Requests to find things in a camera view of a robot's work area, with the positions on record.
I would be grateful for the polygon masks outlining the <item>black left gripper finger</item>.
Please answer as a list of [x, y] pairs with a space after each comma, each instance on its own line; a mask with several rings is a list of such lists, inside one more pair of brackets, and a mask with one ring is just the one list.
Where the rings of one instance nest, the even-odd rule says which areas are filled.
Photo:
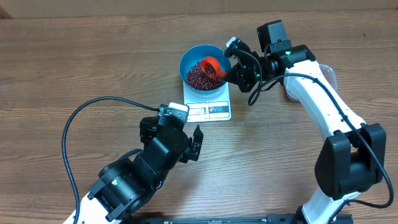
[[203, 133], [199, 124], [196, 126], [193, 137], [189, 141], [189, 146], [183, 151], [181, 158], [178, 160], [179, 162], [187, 163], [188, 161], [197, 161], [199, 159], [203, 143]]
[[140, 128], [140, 140], [143, 144], [149, 144], [149, 142], [156, 137], [159, 117], [146, 117], [142, 118]]

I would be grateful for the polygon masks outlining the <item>orange scoop with blue handle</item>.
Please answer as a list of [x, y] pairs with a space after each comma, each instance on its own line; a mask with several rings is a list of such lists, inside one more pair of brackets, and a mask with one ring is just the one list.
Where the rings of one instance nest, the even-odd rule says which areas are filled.
[[221, 69], [220, 63], [214, 57], [207, 56], [200, 61], [200, 68], [210, 78], [224, 77], [227, 72]]

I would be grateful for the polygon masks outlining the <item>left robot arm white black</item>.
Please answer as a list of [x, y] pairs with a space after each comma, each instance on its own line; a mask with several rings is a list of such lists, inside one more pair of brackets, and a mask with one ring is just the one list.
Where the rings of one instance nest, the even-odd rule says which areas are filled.
[[121, 223], [143, 207], [164, 184], [176, 163], [197, 161], [203, 133], [188, 137], [183, 127], [189, 107], [160, 105], [157, 116], [142, 118], [143, 149], [133, 149], [105, 166], [66, 223]]

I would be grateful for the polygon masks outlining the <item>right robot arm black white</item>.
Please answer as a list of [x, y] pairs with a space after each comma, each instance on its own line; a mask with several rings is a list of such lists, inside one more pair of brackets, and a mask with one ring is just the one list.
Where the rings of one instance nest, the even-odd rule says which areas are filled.
[[224, 55], [236, 65], [225, 80], [249, 93], [253, 105], [263, 91], [280, 83], [298, 100], [314, 121], [323, 146], [315, 163], [318, 187], [294, 214], [280, 215], [281, 223], [351, 223], [342, 209], [359, 202], [359, 194], [388, 181], [384, 168], [386, 132], [368, 124], [340, 98], [305, 45], [293, 45], [282, 21], [257, 28], [261, 54], [232, 37]]

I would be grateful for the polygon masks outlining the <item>white digital kitchen scale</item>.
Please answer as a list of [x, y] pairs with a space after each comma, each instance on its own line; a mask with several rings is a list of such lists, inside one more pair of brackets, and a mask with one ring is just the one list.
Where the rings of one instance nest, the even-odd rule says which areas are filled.
[[184, 104], [189, 107], [188, 123], [231, 119], [231, 103], [227, 83], [211, 91], [196, 90], [184, 83], [183, 100]]

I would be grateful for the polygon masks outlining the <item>red adzuki beans in bowl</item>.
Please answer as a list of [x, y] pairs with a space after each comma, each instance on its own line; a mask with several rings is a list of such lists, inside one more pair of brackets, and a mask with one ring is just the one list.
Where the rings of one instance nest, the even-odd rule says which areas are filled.
[[197, 62], [187, 73], [187, 84], [200, 91], [211, 91], [221, 87], [224, 84], [223, 77], [210, 78], [205, 75]]

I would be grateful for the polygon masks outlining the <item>blue plastic bowl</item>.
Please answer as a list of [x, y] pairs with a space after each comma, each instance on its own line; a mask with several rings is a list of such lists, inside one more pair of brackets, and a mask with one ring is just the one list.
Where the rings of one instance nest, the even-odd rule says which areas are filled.
[[188, 71], [197, 63], [207, 56], [214, 57], [221, 65], [223, 71], [231, 70], [231, 62], [224, 56], [223, 51], [214, 45], [197, 45], [184, 53], [180, 60], [179, 72], [183, 83], [186, 83]]

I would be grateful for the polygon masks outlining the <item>clear plastic food container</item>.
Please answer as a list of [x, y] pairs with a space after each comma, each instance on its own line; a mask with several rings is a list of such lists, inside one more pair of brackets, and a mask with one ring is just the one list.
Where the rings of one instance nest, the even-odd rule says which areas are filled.
[[[331, 85], [331, 87], [337, 91], [338, 89], [338, 83], [337, 83], [337, 79], [336, 79], [336, 75], [334, 70], [329, 66], [329, 65], [325, 65], [325, 64], [319, 64], [320, 70], [323, 74], [323, 76], [325, 77], [325, 79], [328, 81], [328, 83]], [[285, 89], [287, 98], [291, 101], [299, 101], [295, 95], [288, 89]]]

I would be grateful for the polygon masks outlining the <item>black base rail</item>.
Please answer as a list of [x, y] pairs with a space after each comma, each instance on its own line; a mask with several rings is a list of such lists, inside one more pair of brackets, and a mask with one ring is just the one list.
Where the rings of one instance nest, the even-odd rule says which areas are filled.
[[126, 224], [294, 224], [303, 223], [294, 218], [294, 214], [272, 214], [266, 217], [239, 218], [128, 218]]

